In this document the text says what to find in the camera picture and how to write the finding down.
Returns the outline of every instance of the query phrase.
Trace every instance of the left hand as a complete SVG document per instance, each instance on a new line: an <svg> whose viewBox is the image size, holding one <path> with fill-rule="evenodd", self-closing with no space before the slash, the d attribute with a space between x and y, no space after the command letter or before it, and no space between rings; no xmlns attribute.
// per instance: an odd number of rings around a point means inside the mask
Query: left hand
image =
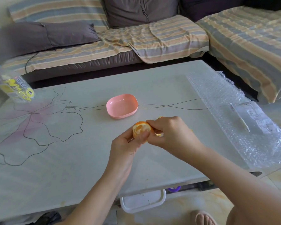
<svg viewBox="0 0 281 225"><path fill-rule="evenodd" d="M133 139L131 127L114 139L105 172L113 172L125 182L130 174L136 151L147 141L149 135L149 132L144 132L137 139Z"/></svg>

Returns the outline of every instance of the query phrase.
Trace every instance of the right hand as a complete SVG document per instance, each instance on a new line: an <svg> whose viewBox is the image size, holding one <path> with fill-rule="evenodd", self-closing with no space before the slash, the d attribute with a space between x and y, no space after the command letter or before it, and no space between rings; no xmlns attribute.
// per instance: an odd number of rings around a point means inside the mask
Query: right hand
<svg viewBox="0 0 281 225"><path fill-rule="evenodd" d="M163 132L162 137L151 133L148 143L165 149L178 159L190 162L190 156L195 159L206 149L180 117L160 117L146 122L159 130L158 133Z"/></svg>

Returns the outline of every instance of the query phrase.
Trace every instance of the pink soap dish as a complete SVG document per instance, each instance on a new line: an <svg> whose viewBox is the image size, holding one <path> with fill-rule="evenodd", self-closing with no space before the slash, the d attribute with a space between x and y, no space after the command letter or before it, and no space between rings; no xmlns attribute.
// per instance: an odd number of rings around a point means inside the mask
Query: pink soap dish
<svg viewBox="0 0 281 225"><path fill-rule="evenodd" d="M118 95L108 100L106 108L112 118L126 118L138 110L138 101L131 94Z"/></svg>

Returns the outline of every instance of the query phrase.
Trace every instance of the gray pillow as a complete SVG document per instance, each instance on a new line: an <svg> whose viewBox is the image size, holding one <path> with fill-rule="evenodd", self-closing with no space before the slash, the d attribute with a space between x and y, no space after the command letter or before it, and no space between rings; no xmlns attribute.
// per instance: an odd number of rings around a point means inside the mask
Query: gray pillow
<svg viewBox="0 0 281 225"><path fill-rule="evenodd" d="M94 24L20 22L0 29L0 62L58 47L100 41Z"/></svg>
<svg viewBox="0 0 281 225"><path fill-rule="evenodd" d="M178 14L179 0L103 0L110 28L147 24Z"/></svg>

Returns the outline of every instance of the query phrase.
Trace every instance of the bubble wrap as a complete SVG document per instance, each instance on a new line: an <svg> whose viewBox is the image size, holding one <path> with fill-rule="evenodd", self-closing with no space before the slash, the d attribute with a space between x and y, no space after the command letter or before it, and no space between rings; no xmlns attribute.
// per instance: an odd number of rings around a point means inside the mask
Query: bubble wrap
<svg viewBox="0 0 281 225"><path fill-rule="evenodd" d="M273 134L252 134L240 128L229 104L239 105L249 102L244 93L221 72L190 72L186 75L221 129L250 168L271 167L281 164L281 129Z"/></svg>

